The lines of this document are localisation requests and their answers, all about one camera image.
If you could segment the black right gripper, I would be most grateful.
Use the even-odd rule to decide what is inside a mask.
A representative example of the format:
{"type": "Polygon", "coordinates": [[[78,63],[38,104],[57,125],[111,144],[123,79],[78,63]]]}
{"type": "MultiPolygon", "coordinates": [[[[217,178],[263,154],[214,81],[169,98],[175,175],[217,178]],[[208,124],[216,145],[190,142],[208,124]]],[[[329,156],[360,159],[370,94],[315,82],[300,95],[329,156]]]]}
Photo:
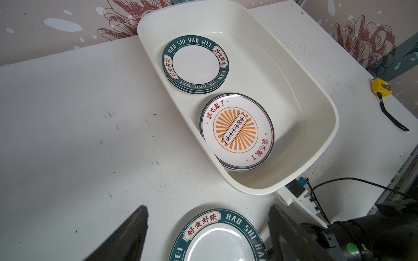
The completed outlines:
{"type": "Polygon", "coordinates": [[[371,261],[365,230],[353,221],[336,221],[327,228],[303,223],[301,227],[336,261],[371,261]]]}

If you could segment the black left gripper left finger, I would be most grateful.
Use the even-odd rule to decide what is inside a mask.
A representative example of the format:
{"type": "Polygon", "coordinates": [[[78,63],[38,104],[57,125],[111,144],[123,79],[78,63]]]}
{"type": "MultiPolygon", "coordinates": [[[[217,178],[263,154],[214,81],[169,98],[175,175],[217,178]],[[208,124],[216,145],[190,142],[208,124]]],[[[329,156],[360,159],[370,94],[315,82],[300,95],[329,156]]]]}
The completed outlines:
{"type": "Polygon", "coordinates": [[[139,261],[148,230],[148,209],[138,207],[87,261],[139,261]]]}

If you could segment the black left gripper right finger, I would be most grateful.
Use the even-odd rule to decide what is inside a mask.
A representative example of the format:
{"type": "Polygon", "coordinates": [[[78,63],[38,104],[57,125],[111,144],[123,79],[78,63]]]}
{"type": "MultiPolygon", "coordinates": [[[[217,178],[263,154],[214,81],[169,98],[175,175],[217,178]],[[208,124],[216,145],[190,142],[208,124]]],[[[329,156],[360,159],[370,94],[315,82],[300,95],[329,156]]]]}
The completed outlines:
{"type": "Polygon", "coordinates": [[[325,261],[327,252],[277,204],[268,212],[268,226],[276,261],[325,261]]]}

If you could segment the green hao shi plate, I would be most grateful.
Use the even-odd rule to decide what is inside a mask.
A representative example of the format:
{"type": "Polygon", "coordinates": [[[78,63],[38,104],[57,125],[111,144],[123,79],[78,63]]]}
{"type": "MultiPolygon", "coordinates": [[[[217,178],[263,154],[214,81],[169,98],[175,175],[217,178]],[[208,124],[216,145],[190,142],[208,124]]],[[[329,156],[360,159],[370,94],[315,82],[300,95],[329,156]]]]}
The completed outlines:
{"type": "Polygon", "coordinates": [[[169,261],[267,261],[256,228],[242,215],[217,208],[202,212],[181,230],[169,261]]]}
{"type": "Polygon", "coordinates": [[[226,52],[213,40],[183,35],[163,49],[162,67],[174,87],[200,95],[222,86],[229,74],[230,63],[226,52]]]}

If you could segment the orange sunburst plate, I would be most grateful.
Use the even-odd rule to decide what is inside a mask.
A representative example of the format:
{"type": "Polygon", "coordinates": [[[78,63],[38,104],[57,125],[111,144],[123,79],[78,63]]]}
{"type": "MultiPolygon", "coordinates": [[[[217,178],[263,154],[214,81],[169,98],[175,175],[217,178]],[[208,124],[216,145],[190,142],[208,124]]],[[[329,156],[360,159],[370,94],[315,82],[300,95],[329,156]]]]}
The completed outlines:
{"type": "Polygon", "coordinates": [[[201,112],[199,132],[219,162],[232,171],[261,166],[274,147],[270,116],[244,94],[225,93],[210,100],[201,112]]]}

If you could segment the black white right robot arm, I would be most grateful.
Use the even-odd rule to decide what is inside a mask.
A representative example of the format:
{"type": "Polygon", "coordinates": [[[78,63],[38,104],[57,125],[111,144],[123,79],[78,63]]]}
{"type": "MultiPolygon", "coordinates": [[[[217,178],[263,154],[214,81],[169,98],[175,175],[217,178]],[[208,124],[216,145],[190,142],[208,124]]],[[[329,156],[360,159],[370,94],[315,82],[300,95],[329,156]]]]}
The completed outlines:
{"type": "Polygon", "coordinates": [[[378,213],[327,228],[303,229],[336,261],[415,261],[418,258],[418,203],[407,199],[378,204],[378,213]]]}

